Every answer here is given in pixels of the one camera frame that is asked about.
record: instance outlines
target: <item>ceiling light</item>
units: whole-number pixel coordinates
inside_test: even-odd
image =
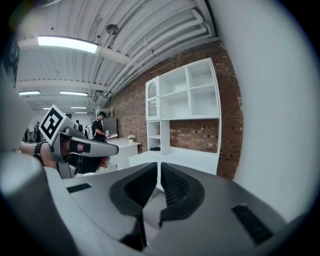
[[[64,47],[95,54],[98,45],[95,43],[77,40],[73,38],[57,36],[38,36],[39,46]]]
[[[39,90],[28,90],[28,91],[19,91],[20,95],[36,95],[40,94]]]
[[[61,94],[68,94],[68,95],[88,96],[88,93],[86,93],[86,92],[75,92],[75,91],[61,90],[60,93]]]
[[[86,110],[87,107],[86,106],[71,106],[71,109],[79,109],[79,110]]]

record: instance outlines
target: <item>ceiling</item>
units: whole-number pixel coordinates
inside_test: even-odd
[[[144,70],[174,53],[210,42],[215,37],[205,0],[48,2],[52,4],[34,8],[17,31],[20,58],[16,87],[18,91],[40,90],[40,95],[23,96],[33,110],[55,104],[66,113],[75,112],[71,106],[87,107],[90,112],[97,106],[103,106]],[[203,17],[207,28],[205,32],[200,31],[174,43],[173,39],[205,26],[186,27],[166,36],[156,47],[173,42],[166,50],[157,55],[154,54],[155,48],[146,50],[146,46],[168,32],[194,21],[192,9]],[[117,34],[107,33],[106,27],[110,24],[118,26]],[[96,54],[43,47],[36,41],[41,35],[81,39],[100,47]],[[134,60],[132,65],[127,66],[131,60]],[[88,97],[61,95],[60,90],[86,92]]]

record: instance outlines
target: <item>black shirt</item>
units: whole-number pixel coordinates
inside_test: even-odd
[[[96,133],[96,129],[104,132],[101,122],[98,119],[95,119],[92,123],[92,135],[95,141],[103,142],[105,139],[104,135]]]

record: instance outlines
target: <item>white corrugated ceiling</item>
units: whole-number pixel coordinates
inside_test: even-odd
[[[200,13],[215,36],[204,0],[61,0],[33,9],[19,26],[17,39],[19,45],[22,45],[41,35],[76,38],[94,42],[132,59],[154,39],[195,20],[191,9]],[[107,33],[106,27],[110,24],[118,25],[117,35]],[[200,27],[189,27],[168,37],[161,44]],[[203,38],[208,37],[208,33],[200,34],[177,43],[164,53],[151,56],[135,74],[168,56],[169,50],[182,51],[189,42],[193,43],[192,46],[206,43]],[[17,90],[41,91],[40,95],[24,96],[34,110],[56,104],[68,113],[74,112],[70,106],[85,106],[91,111],[106,102],[106,95],[112,96],[106,93],[108,87],[119,82],[117,74],[125,66],[125,63],[105,55],[66,48],[20,47]],[[88,97],[60,95],[60,90],[87,92]]]

